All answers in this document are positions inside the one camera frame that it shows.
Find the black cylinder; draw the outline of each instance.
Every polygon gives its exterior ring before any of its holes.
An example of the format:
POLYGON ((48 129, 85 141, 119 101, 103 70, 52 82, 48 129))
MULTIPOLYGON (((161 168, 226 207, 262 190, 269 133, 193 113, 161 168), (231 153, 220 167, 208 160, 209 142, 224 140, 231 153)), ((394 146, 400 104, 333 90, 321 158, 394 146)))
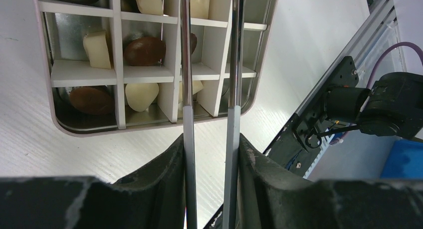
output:
POLYGON ((370 94, 367 88, 338 87, 326 95, 325 112, 328 118, 355 123, 360 108, 370 94))

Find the table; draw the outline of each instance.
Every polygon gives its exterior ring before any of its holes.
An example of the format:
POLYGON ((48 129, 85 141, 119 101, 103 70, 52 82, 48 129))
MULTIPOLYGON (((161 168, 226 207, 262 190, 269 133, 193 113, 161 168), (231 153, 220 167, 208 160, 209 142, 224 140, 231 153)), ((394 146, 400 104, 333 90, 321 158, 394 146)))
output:
MULTIPOLYGON (((32 0, 0 0, 0 177, 95 175, 114 182, 182 127, 76 138, 54 125, 32 0)), ((264 150, 369 15, 366 0, 278 0, 257 99, 241 132, 264 150)), ((223 202, 226 120, 195 125, 199 226, 223 202)))

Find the tray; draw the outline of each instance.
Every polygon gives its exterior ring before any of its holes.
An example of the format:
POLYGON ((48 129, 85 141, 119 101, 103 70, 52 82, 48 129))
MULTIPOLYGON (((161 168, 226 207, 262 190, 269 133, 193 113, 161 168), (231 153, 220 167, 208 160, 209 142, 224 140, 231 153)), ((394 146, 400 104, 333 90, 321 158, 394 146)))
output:
MULTIPOLYGON (((198 38, 192 56, 193 80, 204 89, 194 96, 195 123, 227 116, 230 59, 231 2, 210 0, 209 18, 192 18, 198 38)), ((181 77, 180 0, 163 0, 164 15, 121 10, 121 0, 93 5, 63 0, 35 0, 45 42, 52 117, 60 130, 72 135, 169 127, 182 123, 178 106, 181 77), (83 38, 105 30, 110 36, 113 69, 90 67, 83 38), (159 66, 126 65, 123 49, 142 36, 161 38, 166 56, 159 66), (147 111, 136 112, 126 103, 127 83, 158 83, 159 95, 147 111), (93 116, 74 109, 63 92, 80 86, 106 85, 114 97, 113 114, 93 116)), ((254 103, 275 0, 246 0, 242 69, 242 112, 254 103)))

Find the metal rod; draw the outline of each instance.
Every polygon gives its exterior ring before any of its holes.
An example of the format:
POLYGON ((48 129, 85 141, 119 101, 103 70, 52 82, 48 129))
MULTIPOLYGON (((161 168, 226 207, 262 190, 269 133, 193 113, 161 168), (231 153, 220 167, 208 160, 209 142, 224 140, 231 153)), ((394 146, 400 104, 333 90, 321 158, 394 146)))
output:
POLYGON ((187 228, 197 229, 196 163, 194 149, 193 76, 191 71, 190 0, 181 0, 183 126, 187 228))
POLYGON ((235 228, 238 179, 239 127, 241 119, 242 45, 244 0, 232 0, 230 95, 227 116, 226 164, 223 197, 223 229, 235 228))

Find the blue bin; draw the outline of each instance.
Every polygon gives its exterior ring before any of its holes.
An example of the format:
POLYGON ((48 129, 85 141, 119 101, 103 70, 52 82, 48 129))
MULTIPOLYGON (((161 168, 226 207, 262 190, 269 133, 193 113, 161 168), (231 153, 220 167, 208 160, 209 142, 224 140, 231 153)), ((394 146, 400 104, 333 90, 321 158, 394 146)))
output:
POLYGON ((381 178, 423 179, 423 143, 396 141, 381 178))

